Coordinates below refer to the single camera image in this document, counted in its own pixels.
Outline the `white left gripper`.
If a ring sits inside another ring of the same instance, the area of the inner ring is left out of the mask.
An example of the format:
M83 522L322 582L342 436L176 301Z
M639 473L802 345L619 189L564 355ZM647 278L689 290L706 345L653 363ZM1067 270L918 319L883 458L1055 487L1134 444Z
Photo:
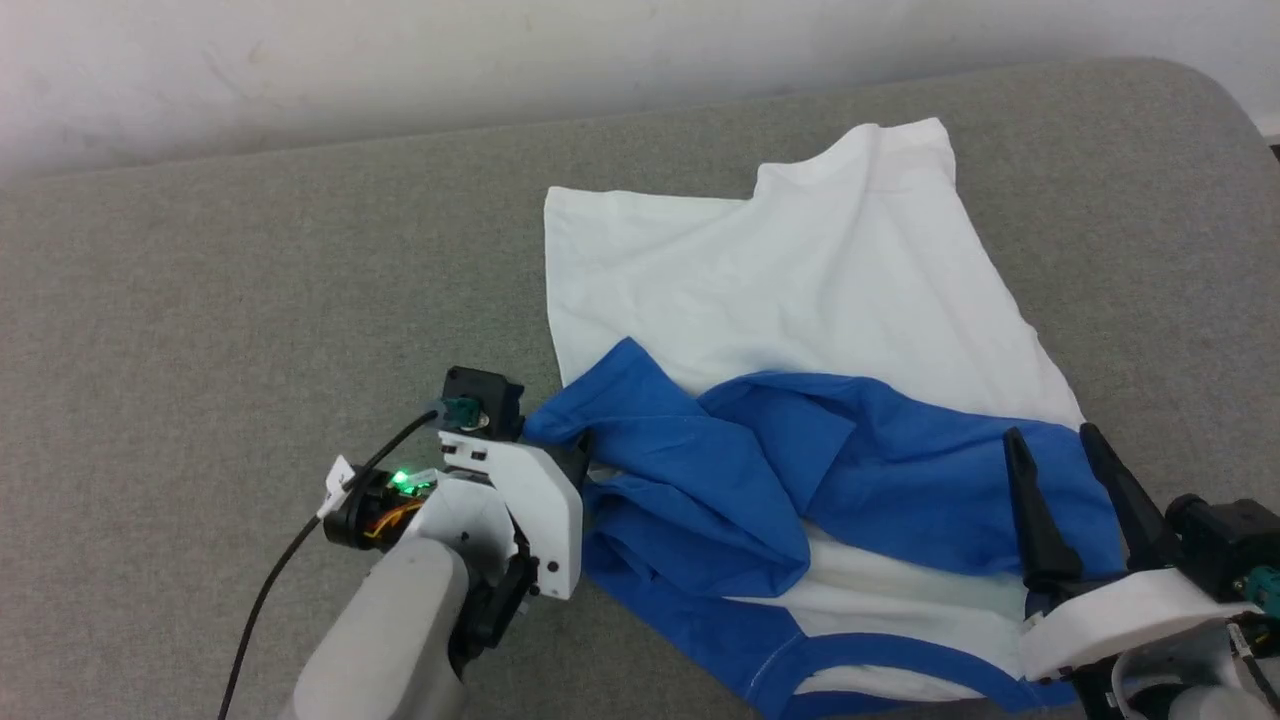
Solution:
M535 584L543 594L570 600L581 577L582 498L590 480L593 439L558 447L558 464L532 445L481 439L440 430L453 468L489 480L515 530L540 561Z

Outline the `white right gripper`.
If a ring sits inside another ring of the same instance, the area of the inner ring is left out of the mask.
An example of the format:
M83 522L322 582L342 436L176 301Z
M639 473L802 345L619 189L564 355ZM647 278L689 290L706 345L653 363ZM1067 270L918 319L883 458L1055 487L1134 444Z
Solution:
M1053 519L1027 437L1018 427L1007 429L1004 460L1027 589L1024 611L1048 612L1029 621L1019 641L1027 680L1059 679L1068 669L1208 621L1262 614L1247 601L1215 600L1172 569L1181 561L1181 546L1160 507L1096 424L1082 424L1079 436L1091 470L1114 506L1128 547L1126 570L1139 573L1071 598L1082 588L1085 565Z

